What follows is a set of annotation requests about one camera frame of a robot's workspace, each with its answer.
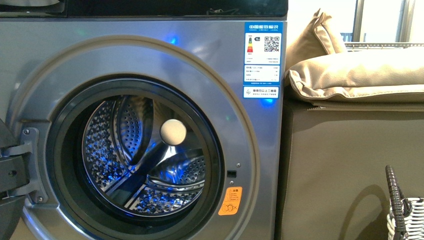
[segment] perforated drum surface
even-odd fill
[[[106,100],[87,121],[82,141],[92,187],[121,211],[143,217],[185,209],[202,193],[205,181],[202,149],[192,144],[196,140],[170,146],[152,137],[159,136],[170,116],[178,117],[163,105],[154,112],[159,109],[154,105],[142,96]]]

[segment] front-loading washing machine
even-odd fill
[[[0,0],[0,239],[272,239],[285,0]]]

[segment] blue sticker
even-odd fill
[[[246,22],[243,97],[277,99],[282,62],[282,22]]]

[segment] washing machine door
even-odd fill
[[[9,196],[11,190],[28,183],[23,149],[0,119],[0,240],[10,239],[24,206],[24,195]]]

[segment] beige cushion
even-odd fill
[[[286,73],[304,101],[424,103],[424,50],[368,50],[315,57]]]
[[[286,50],[285,70],[300,61],[347,52],[332,17],[319,9],[299,37]]]

